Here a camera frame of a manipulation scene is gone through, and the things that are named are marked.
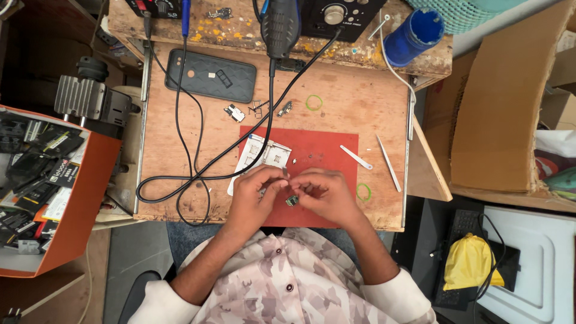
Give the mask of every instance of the jeans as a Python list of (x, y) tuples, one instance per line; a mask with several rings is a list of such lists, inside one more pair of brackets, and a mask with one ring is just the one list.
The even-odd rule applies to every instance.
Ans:
[[(166, 222), (166, 229), (168, 230), (168, 241), (170, 242), (170, 249), (172, 250), (172, 258), (174, 259), (174, 264), (178, 269), (180, 265), (184, 262), (188, 254), (194, 250), (198, 245), (200, 245), (205, 240), (216, 235), (222, 224), (205, 224), (198, 227), (192, 227), (182, 222)], [(360, 270), (360, 264), (358, 262), (358, 256), (356, 255), (356, 250), (354, 249), (354, 244), (352, 240), (343, 229), (335, 228), (311, 228), (311, 230), (322, 235), (327, 240), (332, 242), (335, 246), (339, 247), (344, 253), (346, 253), (350, 259), (356, 265), (356, 268)], [(279, 236), (282, 233), (282, 228), (262, 228), (264, 234), (269, 235), (273, 233)], [(378, 237), (382, 241), (384, 239), (384, 231), (376, 231)]]

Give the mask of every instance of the blue plastic bottle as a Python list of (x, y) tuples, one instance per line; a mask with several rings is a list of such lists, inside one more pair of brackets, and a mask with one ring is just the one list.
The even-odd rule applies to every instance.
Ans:
[(436, 10), (416, 9), (384, 39), (386, 58), (392, 66), (407, 66), (423, 51), (438, 44), (443, 35), (444, 20)]

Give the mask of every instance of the yellow plastic bag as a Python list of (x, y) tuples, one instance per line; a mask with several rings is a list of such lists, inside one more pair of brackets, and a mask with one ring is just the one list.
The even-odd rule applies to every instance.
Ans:
[[(446, 260), (444, 290), (482, 285), (496, 263), (496, 258), (494, 263), (491, 262), (490, 254), (488, 243), (472, 233), (454, 242)], [(504, 286), (504, 279), (498, 270), (494, 270), (490, 285)]]

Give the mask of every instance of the wooden workbench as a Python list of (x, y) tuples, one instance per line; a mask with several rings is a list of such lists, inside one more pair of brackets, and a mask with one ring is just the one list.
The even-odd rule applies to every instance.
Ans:
[[(167, 62), (171, 49), (178, 46), (156, 43), (154, 50), (160, 62)], [(212, 48), (188, 48), (189, 51), (253, 64), (257, 68), (253, 99), (262, 102), (268, 98), (268, 59), (259, 54), (215, 50)], [(293, 72), (277, 71), (275, 97), (278, 98), (295, 76)], [(304, 102), (309, 95), (318, 95), (324, 101), (318, 111), (309, 111)], [(142, 177), (157, 175), (186, 175), (187, 159), (175, 129), (174, 110), (176, 93), (164, 86), (164, 74), (153, 62), (150, 91), (146, 111), (146, 130), (143, 146)], [(222, 109), (228, 100), (197, 96), (204, 110), (204, 135), (198, 157), (202, 168), (217, 154), (238, 139), (240, 125), (254, 125), (258, 120), (246, 115), (241, 123), (234, 122)], [(382, 139), (392, 167), (403, 187), (406, 153), (406, 120), (408, 90), (391, 73), (315, 63), (295, 83), (281, 106), (292, 100), (293, 110), (283, 118), (275, 118), (273, 127), (318, 130), (359, 134), (359, 155), (373, 164), (372, 170), (358, 165), (358, 183), (366, 183), (372, 190), (367, 202), (357, 199), (376, 229), (403, 231), (401, 227), (403, 194), (396, 191), (375, 134)], [(248, 112), (247, 104), (237, 104)], [(186, 95), (180, 95), (180, 125), (184, 140), (193, 156), (199, 133), (198, 106)], [(206, 176), (230, 174), (238, 162), (238, 149), (221, 158), (205, 173)], [(183, 180), (157, 180), (143, 187), (147, 199), (162, 197), (184, 183)], [(207, 182), (212, 188), (210, 223), (226, 220), (232, 197), (226, 193), (229, 179)], [(134, 218), (145, 220), (179, 220), (175, 208), (176, 197), (157, 204), (139, 203)], [(182, 196), (180, 210), (190, 221), (204, 218), (206, 192), (194, 183)]]
[[(231, 7), (233, 18), (206, 18), (207, 12), (222, 7)], [(382, 16), (389, 14), (391, 19), (383, 26), (385, 35), (395, 30), (412, 12), (412, 8), (402, 0), (389, 0), (382, 9)], [(266, 54), (266, 47), (260, 37), (260, 24), (254, 17), (250, 0), (207, 0), (193, 1), (190, 15), (189, 46), (214, 48), (219, 50)], [(368, 34), (377, 25), (378, 15), (364, 31), (356, 43), (336, 42), (319, 62), (345, 66), (366, 67), (387, 70), (381, 53), (379, 37), (368, 40)], [(108, 29), (141, 60), (144, 55), (133, 46), (134, 39), (146, 39), (143, 18), (134, 14), (124, 0), (110, 0)], [(181, 22), (173, 19), (154, 19), (154, 41), (182, 44)], [(314, 37), (300, 37), (290, 54), (292, 58), (307, 61), (325, 45), (327, 40)], [(444, 36), (438, 45), (415, 58), (408, 66), (395, 69), (401, 73), (431, 77), (426, 84), (445, 78), (452, 72), (452, 35)]]

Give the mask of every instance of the black cable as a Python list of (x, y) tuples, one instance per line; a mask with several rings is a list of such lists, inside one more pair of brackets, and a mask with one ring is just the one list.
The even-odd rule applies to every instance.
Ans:
[(259, 23), (262, 23), (262, 18), (260, 17), (260, 10), (258, 10), (258, 3), (256, 3), (256, 0), (252, 0), (252, 7), (254, 7), (254, 15), (256, 16), (256, 20), (258, 20)]
[(108, 193), (104, 192), (104, 196), (106, 196), (106, 198), (110, 199), (113, 203), (115, 203), (116, 207), (118, 207), (121, 211), (125, 212), (127, 215), (134, 217), (134, 214), (129, 212), (126, 208), (122, 207), (122, 205), (119, 204), (118, 201), (116, 201), (114, 198), (110, 197)]
[[(269, 136), (270, 136), (270, 130), (271, 130), (271, 128), (272, 128), (272, 115), (273, 115), (274, 110), (277, 108), (277, 106), (280, 104), (280, 102), (282, 102), (282, 100), (283, 100), (284, 97), (287, 95), (287, 93), (288, 93), (288, 91), (290, 90), (290, 88), (291, 88), (291, 87), (294, 85), (294, 83), (302, 76), (302, 74), (303, 74), (304, 72), (306, 72), (306, 70), (326, 51), (326, 49), (327, 49), (328, 47), (330, 47), (330, 46), (336, 41), (336, 38), (338, 38), (338, 36), (340, 35), (341, 31), (342, 31), (341, 29), (337, 29), (334, 37), (333, 37), (333, 38), (310, 60), (310, 62), (308, 62), (308, 64), (306, 64), (306, 66), (292, 79), (292, 81), (291, 81), (291, 82), (289, 83), (289, 85), (286, 87), (286, 89), (284, 90), (284, 92), (282, 93), (282, 95), (280, 96), (280, 98), (278, 99), (278, 101), (277, 101), (273, 106), (270, 107), (269, 112), (268, 112), (268, 116), (264, 116), (252, 129), (250, 129), (249, 132), (247, 132), (245, 135), (243, 135), (238, 141), (236, 141), (234, 144), (232, 144), (231, 146), (229, 146), (226, 150), (224, 150), (222, 153), (220, 153), (217, 157), (215, 157), (215, 158), (212, 159), (210, 162), (208, 162), (208, 163), (206, 164), (206, 166), (204, 166), (200, 171), (198, 171), (198, 170), (196, 169), (196, 159), (197, 159), (197, 157), (198, 157), (198, 152), (200, 151), (199, 148), (200, 148), (200, 141), (201, 141), (202, 130), (203, 130), (203, 123), (204, 123), (204, 120), (203, 120), (203, 118), (202, 118), (202, 120), (201, 120), (201, 126), (200, 126), (200, 138), (199, 138), (199, 143), (198, 143), (198, 147), (197, 147), (196, 155), (195, 155), (195, 159), (194, 159), (194, 171), (196, 172), (196, 175), (195, 175), (195, 176), (192, 176), (192, 172), (190, 172), (190, 176), (169, 176), (169, 175), (166, 175), (166, 176), (152, 176), (152, 177), (149, 177), (149, 178), (143, 180), (142, 182), (140, 182), (140, 184), (138, 185), (137, 190), (136, 190), (136, 196), (138, 197), (138, 199), (139, 199), (140, 201), (142, 201), (142, 202), (147, 203), (147, 204), (156, 204), (156, 203), (158, 203), (158, 202), (165, 201), (165, 200), (167, 200), (167, 199), (169, 199), (169, 198), (171, 198), (171, 197), (173, 197), (174, 195), (176, 195), (176, 194), (179, 193), (178, 198), (177, 198), (177, 200), (176, 200), (176, 210), (177, 210), (177, 212), (178, 212), (178, 215), (179, 215), (179, 217), (180, 217), (184, 222), (186, 222), (186, 223), (189, 224), (189, 225), (192, 225), (191, 223), (187, 222), (187, 221), (184, 219), (184, 217), (182, 216), (182, 214), (180, 213), (180, 210), (179, 210), (180, 197), (183, 195), (184, 191), (186, 191), (186, 189), (190, 187), (190, 185), (191, 185), (191, 183), (192, 183), (193, 181), (198, 180), (198, 179), (200, 179), (200, 180), (202, 181), (202, 183), (204, 184), (204, 187), (205, 187), (206, 190), (208, 191), (207, 186), (206, 186), (204, 180), (229, 179), (229, 178), (232, 178), (232, 177), (234, 177), (234, 176), (236, 176), (236, 175), (241, 175), (241, 174), (244, 173), (245, 171), (249, 170), (254, 164), (256, 164), (256, 162), (258, 161), (258, 159), (260, 159), (260, 156), (262, 156), (262, 154), (263, 154), (263, 152), (264, 152), (264, 149), (266, 148), (266, 143), (267, 143), (267, 141), (268, 141), (268, 138), (269, 138)], [(186, 93), (189, 97), (191, 97), (191, 98), (197, 103), (198, 107), (200, 108), (200, 114), (201, 114), (201, 116), (202, 116), (202, 106), (200, 105), (200, 102), (198, 102), (197, 99), (194, 98), (194, 96), (191, 95), (189, 92), (187, 92), (187, 91), (184, 90), (184, 89), (181, 89), (181, 88), (180, 88), (180, 83), (174, 81), (174, 79), (168, 74), (168, 72), (164, 69), (164, 67), (163, 67), (162, 64), (160, 63), (160, 60), (158, 59), (158, 56), (156, 56), (156, 53), (155, 53), (154, 50), (153, 50), (153, 47), (152, 47), (151, 41), (150, 41), (150, 33), (147, 32), (147, 33), (146, 33), (146, 36), (147, 36), (148, 45), (149, 45), (149, 47), (150, 47), (150, 49), (151, 49), (152, 56), (154, 56), (154, 59), (155, 59), (156, 63), (159, 65), (160, 69), (164, 72), (164, 74), (166, 75), (167, 78), (169, 78), (169, 79), (170, 79), (172, 82), (174, 82), (175, 84), (178, 84), (178, 87), (177, 87), (178, 89), (180, 89), (181, 91), (183, 91), (184, 93)], [(181, 77), (182, 72), (183, 72), (183, 65), (180, 67), (180, 77)], [(271, 81), (271, 89), (270, 89), (270, 94), (271, 94), (271, 98), (272, 98), (272, 87), (273, 87), (273, 81), (274, 81), (274, 79), (273, 79), (273, 77), (274, 77), (274, 75), (273, 75), (274, 71), (275, 71), (275, 68), (274, 68), (274, 60), (271, 60), (271, 62), (270, 62), (270, 72), (271, 72), (271, 79), (270, 79), (270, 81)], [(262, 148), (262, 150), (259, 152), (259, 154), (256, 156), (256, 158), (254, 159), (254, 161), (251, 162), (250, 165), (248, 165), (246, 168), (244, 168), (244, 169), (242, 169), (242, 170), (240, 170), (240, 171), (238, 171), (238, 172), (235, 172), (235, 173), (229, 174), (229, 175), (201, 177), (201, 174), (203, 174), (209, 167), (211, 167), (211, 166), (212, 166), (216, 161), (218, 161), (222, 156), (224, 156), (225, 154), (227, 154), (228, 152), (230, 152), (232, 149), (234, 149), (236, 146), (238, 146), (243, 140), (245, 140), (250, 134), (252, 134), (258, 127), (260, 127), (260, 125), (262, 125), (262, 123), (263, 123), (266, 119), (268, 119), (268, 127), (267, 127), (267, 131), (266, 131), (265, 141), (264, 141), (264, 143), (263, 143), (263, 144), (264, 144), (264, 145), (263, 145), (263, 148)], [(182, 141), (182, 143), (183, 143), (183, 145), (184, 145), (184, 147), (185, 147), (185, 143), (184, 143), (184, 141), (183, 141), (183, 139), (182, 139), (181, 136), (180, 136), (180, 139), (181, 139), (181, 141)], [(143, 187), (145, 184), (147, 184), (148, 182), (152, 181), (152, 180), (160, 180), (160, 179), (176, 179), (176, 180), (188, 180), (188, 181), (186, 181), (184, 184), (182, 184), (182, 185), (181, 185), (178, 189), (176, 189), (175, 191), (173, 191), (173, 192), (171, 192), (170, 194), (168, 194), (168, 195), (166, 195), (166, 196), (164, 196), (164, 197), (161, 197), (161, 198), (159, 198), (159, 199), (145, 199), (144, 197), (142, 197), (142, 195), (141, 195), (142, 187)], [(206, 221), (206, 219), (207, 219), (207, 217), (208, 217), (208, 213), (209, 213), (209, 211), (210, 211), (210, 205), (209, 205), (209, 204), (210, 204), (210, 194), (209, 194), (208, 192), (207, 192), (207, 194), (208, 194), (208, 197), (209, 197), (209, 198), (208, 198), (208, 207), (207, 207), (207, 209), (206, 209), (206, 216), (204, 217), (204, 220), (203, 220), (200, 224), (202, 224), (202, 223), (204, 223), (204, 222)]]
[(492, 225), (492, 228), (496, 232), (496, 235), (498, 235), (498, 238), (500, 238), (500, 242), (502, 242), (502, 246), (504, 248), (503, 248), (502, 256), (496, 262), (496, 264), (490, 269), (488, 276), (486, 277), (486, 279), (484, 280), (484, 282), (480, 286), (480, 289), (478, 289), (478, 292), (476, 293), (476, 297), (474, 298), (474, 304), (472, 306), (472, 316), (473, 316), (474, 324), (476, 324), (476, 304), (478, 303), (478, 300), (484, 296), (484, 294), (486, 293), (486, 291), (490, 287), (490, 282), (492, 281), (492, 275), (494, 274), (494, 272), (496, 271), (496, 268), (500, 265), (500, 263), (504, 259), (504, 256), (506, 255), (506, 245), (504, 244), (504, 240), (502, 239), (502, 236), (500, 235), (500, 233), (496, 229), (496, 226), (494, 226), (494, 223), (492, 223), (492, 221), (490, 220), (488, 215), (486, 215), (486, 214), (479, 215), (478, 216), (478, 226), (480, 227), (480, 233), (481, 233), (480, 235), (481, 235), (482, 239), (486, 242), (486, 244), (488, 244), (488, 247), (490, 248), (490, 265), (492, 265), (492, 263), (494, 263), (494, 254), (492, 252), (492, 247), (490, 246), (490, 243), (488, 242), (486, 237), (484, 237), (484, 231), (482, 230), (482, 225), (480, 224), (480, 217), (481, 216), (485, 217), (490, 222), (490, 225)]

